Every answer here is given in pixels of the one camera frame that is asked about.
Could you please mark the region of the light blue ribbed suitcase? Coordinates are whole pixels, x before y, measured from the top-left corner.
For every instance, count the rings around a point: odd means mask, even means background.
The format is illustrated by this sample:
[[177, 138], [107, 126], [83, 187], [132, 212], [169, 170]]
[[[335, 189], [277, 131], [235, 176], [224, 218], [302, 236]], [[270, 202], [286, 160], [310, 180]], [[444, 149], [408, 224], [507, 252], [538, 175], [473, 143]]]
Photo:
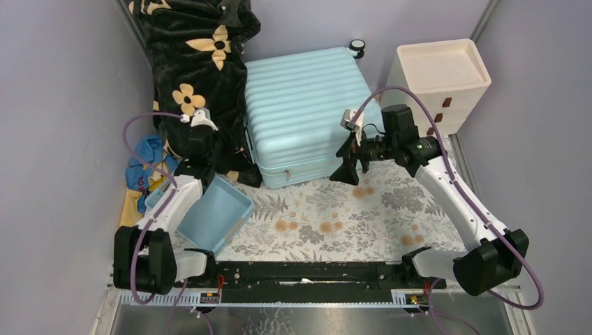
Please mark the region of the light blue ribbed suitcase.
[[357, 60], [366, 43], [302, 52], [246, 63], [246, 135], [253, 161], [268, 188], [330, 176], [349, 132], [346, 110], [370, 96]]

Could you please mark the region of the black floral plush blanket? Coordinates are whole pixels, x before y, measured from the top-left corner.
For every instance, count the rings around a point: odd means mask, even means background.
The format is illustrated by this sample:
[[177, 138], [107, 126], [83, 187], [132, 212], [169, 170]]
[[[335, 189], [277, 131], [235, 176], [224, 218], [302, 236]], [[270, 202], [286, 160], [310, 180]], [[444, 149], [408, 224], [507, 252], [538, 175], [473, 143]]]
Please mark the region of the black floral plush blanket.
[[257, 188], [262, 176], [244, 130], [244, 46], [261, 30], [249, 1], [127, 1], [154, 80], [153, 123], [165, 148], [190, 154], [189, 126], [179, 115], [209, 110], [220, 156], [218, 174]]

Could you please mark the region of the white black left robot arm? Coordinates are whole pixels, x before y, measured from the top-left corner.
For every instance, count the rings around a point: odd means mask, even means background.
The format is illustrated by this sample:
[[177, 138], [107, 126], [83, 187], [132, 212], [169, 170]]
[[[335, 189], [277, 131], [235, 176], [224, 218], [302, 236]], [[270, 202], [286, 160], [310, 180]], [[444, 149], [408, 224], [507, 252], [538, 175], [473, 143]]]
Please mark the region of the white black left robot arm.
[[132, 227], [114, 236], [113, 284], [116, 288], [166, 295], [174, 284], [191, 278], [207, 287], [216, 280], [214, 254], [199, 248], [175, 251], [171, 236], [207, 192], [215, 178], [221, 145], [213, 126], [189, 132], [190, 151], [174, 172], [156, 206]]

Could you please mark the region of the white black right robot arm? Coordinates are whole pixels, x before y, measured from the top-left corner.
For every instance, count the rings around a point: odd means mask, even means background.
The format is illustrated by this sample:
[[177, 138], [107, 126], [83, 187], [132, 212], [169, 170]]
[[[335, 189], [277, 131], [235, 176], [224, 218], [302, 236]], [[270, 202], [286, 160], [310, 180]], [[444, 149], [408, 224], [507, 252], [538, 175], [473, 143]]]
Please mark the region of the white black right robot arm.
[[372, 161], [393, 160], [430, 192], [464, 243], [464, 251], [422, 247], [405, 254], [400, 269], [403, 283], [416, 288], [427, 278], [441, 278], [478, 296], [518, 277], [520, 260], [529, 246], [526, 233], [508, 230], [467, 189], [438, 140], [418, 135], [411, 109], [407, 105], [385, 108], [385, 130], [375, 137], [366, 136], [362, 122], [353, 119], [355, 113], [347, 109], [343, 114], [341, 126], [350, 135], [336, 153], [343, 163], [330, 180], [356, 186], [358, 166], [367, 172]]

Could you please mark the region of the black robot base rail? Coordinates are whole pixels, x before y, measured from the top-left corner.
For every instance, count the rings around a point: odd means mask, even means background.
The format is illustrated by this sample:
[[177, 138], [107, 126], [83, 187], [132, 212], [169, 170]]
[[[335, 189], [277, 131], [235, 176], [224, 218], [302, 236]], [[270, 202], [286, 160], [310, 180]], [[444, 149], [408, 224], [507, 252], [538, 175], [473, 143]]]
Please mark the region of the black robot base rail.
[[401, 262], [209, 262], [188, 280], [200, 306], [418, 306], [431, 287], [447, 283], [421, 277], [410, 256]]

